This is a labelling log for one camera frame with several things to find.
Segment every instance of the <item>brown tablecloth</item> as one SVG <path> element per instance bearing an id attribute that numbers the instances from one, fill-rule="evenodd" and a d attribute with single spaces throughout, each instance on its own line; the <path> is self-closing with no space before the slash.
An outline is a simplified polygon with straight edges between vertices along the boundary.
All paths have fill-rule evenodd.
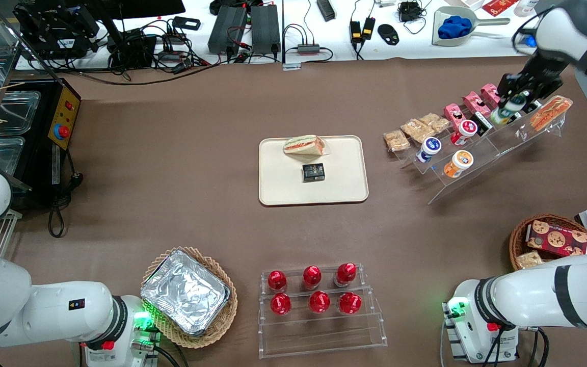
<path id="1" fill-rule="evenodd" d="M 437 187 L 416 170 L 401 169 L 382 133 L 412 117 L 441 114 L 523 62 L 338 62 L 293 72 L 231 65 L 140 87 L 70 77 L 84 98 L 71 147 L 85 181 L 65 211 L 66 237 L 49 236 L 47 214 L 27 214 L 14 261 L 36 284 L 95 280 L 114 294 L 138 295 L 147 266 L 165 249 L 199 248 L 233 279 L 238 312 L 221 341 L 188 351 L 191 367 L 438 366 L 440 302 L 464 279 L 510 271 L 508 235 L 522 219 L 587 209 L 587 101 L 566 70 L 559 93 L 574 105 L 563 137 L 541 137 L 431 206 Z M 167 74 L 133 76 L 148 81 Z M 259 142 L 309 133 L 361 138 L 370 189 L 365 202 L 259 203 Z M 389 346 L 258 360 L 259 273 L 347 260 L 365 265 Z M 548 336 L 548 365 L 587 366 L 587 330 L 548 328 Z M 522 359 L 505 365 L 525 365 L 532 339 L 523 335 Z M 464 365 L 445 350 L 447 365 Z M 74 365 L 63 341 L 0 349 L 0 362 Z"/>

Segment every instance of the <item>control panel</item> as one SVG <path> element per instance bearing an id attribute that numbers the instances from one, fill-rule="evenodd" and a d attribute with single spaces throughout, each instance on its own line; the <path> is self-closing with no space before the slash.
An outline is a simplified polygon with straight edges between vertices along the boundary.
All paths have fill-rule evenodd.
<path id="1" fill-rule="evenodd" d="M 67 150 L 69 139 L 72 137 L 74 121 L 78 114 L 80 100 L 68 88 L 63 87 L 56 106 L 54 120 L 49 129 L 49 139 L 53 140 L 60 148 Z"/>

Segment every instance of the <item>white table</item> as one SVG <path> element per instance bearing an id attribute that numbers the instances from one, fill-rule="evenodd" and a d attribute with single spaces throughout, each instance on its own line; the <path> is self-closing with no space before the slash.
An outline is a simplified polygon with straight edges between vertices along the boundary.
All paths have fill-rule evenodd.
<path id="1" fill-rule="evenodd" d="M 285 25 L 289 23 L 298 23 L 303 25 L 303 16 L 307 12 L 307 0 L 285 0 Z M 187 37 L 193 42 L 194 51 L 210 63 L 214 63 L 219 59 L 219 56 L 210 54 L 207 49 L 207 41 L 216 16 L 209 12 L 208 0 L 183 0 L 186 12 L 178 14 L 188 18 L 197 18 L 201 21 L 201 27 L 197 31 L 185 31 Z M 354 2 L 351 0 L 335 0 L 336 19 L 324 21 L 318 9 L 315 0 L 310 0 L 312 8 L 307 16 L 307 24 L 310 30 L 315 35 L 316 43 L 321 47 L 332 49 L 334 57 L 332 61 L 355 60 L 356 54 L 350 45 L 349 40 L 349 20 L 350 14 L 354 8 Z M 274 0 L 278 7 L 280 29 L 284 28 L 282 25 L 282 0 Z M 527 18 L 519 18 L 513 14 L 513 7 L 499 15 L 499 17 L 508 17 L 511 23 L 508 25 L 497 25 L 477 28 L 475 34 L 470 39 L 458 47 L 442 47 L 431 45 L 434 12 L 436 9 L 447 6 L 444 0 L 432 0 L 427 8 L 427 24 L 424 29 L 417 35 L 410 34 L 403 24 L 398 21 L 397 6 L 379 8 L 377 5 L 373 9 L 372 16 L 375 17 L 375 30 L 373 31 L 372 39 L 367 41 L 361 51 L 361 56 L 366 60 L 385 60 L 390 58 L 405 58 L 405 59 L 433 59 L 433 58 L 482 58 L 482 57 L 501 57 L 501 56 L 517 56 L 518 54 L 512 49 L 511 36 L 519 28 Z M 355 12 L 355 20 L 363 24 L 364 19 L 368 15 L 372 2 L 370 0 L 361 0 L 357 3 L 357 10 Z M 490 14 L 480 9 L 475 12 L 480 18 L 492 18 Z M 163 17 L 163 19 L 171 19 L 173 16 Z M 157 18 L 138 18 L 128 19 L 124 21 L 126 30 L 132 30 L 142 27 L 150 21 Z M 388 23 L 393 26 L 401 41 L 396 46 L 389 46 L 385 44 L 384 40 L 378 35 L 377 27 L 380 24 Z M 115 24 L 119 30 L 122 30 L 121 21 L 116 20 Z M 416 31 L 421 27 L 422 21 L 408 23 L 407 26 Z M 164 23 L 157 23 L 156 26 L 164 28 Z M 160 30 L 156 28 L 147 28 L 147 34 L 161 34 Z M 102 27 L 99 31 L 98 37 L 105 35 L 105 29 Z M 242 39 L 243 42 L 251 44 L 251 32 L 247 31 Z M 287 49 L 298 46 L 300 43 L 300 34 L 297 31 L 288 31 L 285 40 Z M 175 46 L 175 49 L 184 49 L 181 46 Z M 162 49 L 161 42 L 156 46 L 156 53 Z M 526 48 L 526 52 L 531 53 L 532 50 Z M 102 69 L 105 68 L 108 60 L 107 49 L 100 48 L 98 52 L 88 52 L 84 58 L 74 61 L 74 66 L 78 69 Z M 299 63 L 308 60 L 321 60 L 328 57 L 329 54 L 323 53 L 317 56 L 300 56 L 294 50 L 287 54 L 287 63 Z M 278 55 L 278 59 L 282 60 L 282 54 Z M 252 58 L 251 63 L 271 63 L 273 60 L 267 58 Z M 17 69 L 29 70 L 30 66 L 24 59 L 19 60 Z"/>

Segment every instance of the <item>wicker basket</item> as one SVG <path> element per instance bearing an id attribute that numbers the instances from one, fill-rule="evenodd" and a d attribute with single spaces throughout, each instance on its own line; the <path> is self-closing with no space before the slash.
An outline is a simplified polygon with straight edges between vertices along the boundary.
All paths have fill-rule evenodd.
<path id="1" fill-rule="evenodd" d="M 173 343 L 185 348 L 203 348 L 221 339 L 223 334 L 226 334 L 226 331 L 228 331 L 230 328 L 232 321 L 235 319 L 235 315 L 237 315 L 237 290 L 235 290 L 235 286 L 232 284 L 230 277 L 228 277 L 226 272 L 221 269 L 221 265 L 214 261 L 214 259 L 201 255 L 198 249 L 181 247 L 166 251 L 166 253 L 163 253 L 158 258 L 156 258 L 156 260 L 153 261 L 153 263 L 149 266 L 149 269 L 146 271 L 144 279 L 142 279 L 142 285 L 144 285 L 146 279 L 148 279 L 149 276 L 153 274 L 153 271 L 158 267 L 158 265 L 160 265 L 161 262 L 165 260 L 166 256 L 171 255 L 171 253 L 177 249 L 193 257 L 201 265 L 206 267 L 206 269 L 214 273 L 215 276 L 219 277 L 222 282 L 226 283 L 231 292 L 228 304 L 226 304 L 226 306 L 221 309 L 214 321 L 212 321 L 210 327 L 207 328 L 205 334 L 203 334 L 201 337 L 192 337 L 182 332 L 181 328 L 176 323 L 174 323 L 172 319 L 164 316 L 160 311 L 158 311 L 158 309 L 149 304 L 149 302 L 144 301 L 144 308 L 149 311 L 153 322 L 160 330 L 160 332 L 162 332 L 163 335 L 169 338 Z"/>
<path id="2" fill-rule="evenodd" d="M 587 233 L 587 230 L 577 222 L 573 221 L 572 219 L 568 219 L 562 216 L 557 216 L 556 214 L 536 214 L 531 218 L 524 219 L 522 223 L 515 227 L 513 232 L 511 233 L 511 237 L 509 239 L 509 256 L 511 258 L 511 264 L 513 265 L 513 269 L 520 270 L 520 263 L 516 260 L 516 256 L 522 255 L 523 253 L 531 252 L 534 249 L 527 247 L 524 243 L 524 239 L 527 234 L 527 226 L 529 223 L 540 220 L 548 224 L 557 225 L 563 228 L 570 228 L 580 230 L 581 232 Z M 559 256 L 554 255 L 552 253 L 541 252 L 540 257 L 544 260 L 554 260 L 559 258 Z"/>

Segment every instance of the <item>scoop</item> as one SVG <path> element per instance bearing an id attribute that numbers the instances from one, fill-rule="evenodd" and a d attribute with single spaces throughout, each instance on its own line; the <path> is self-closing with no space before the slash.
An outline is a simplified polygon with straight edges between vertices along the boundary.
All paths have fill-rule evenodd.
<path id="1" fill-rule="evenodd" d="M 468 35 L 458 37 L 456 39 L 440 39 L 438 37 L 438 28 L 443 25 L 443 22 L 451 16 L 461 16 L 472 22 L 472 29 Z M 470 9 L 463 7 L 441 7 L 434 13 L 434 32 L 432 34 L 432 44 L 436 46 L 459 46 L 470 38 L 475 28 L 478 25 L 505 25 L 511 22 L 510 18 L 497 18 L 497 19 L 479 19 Z"/>

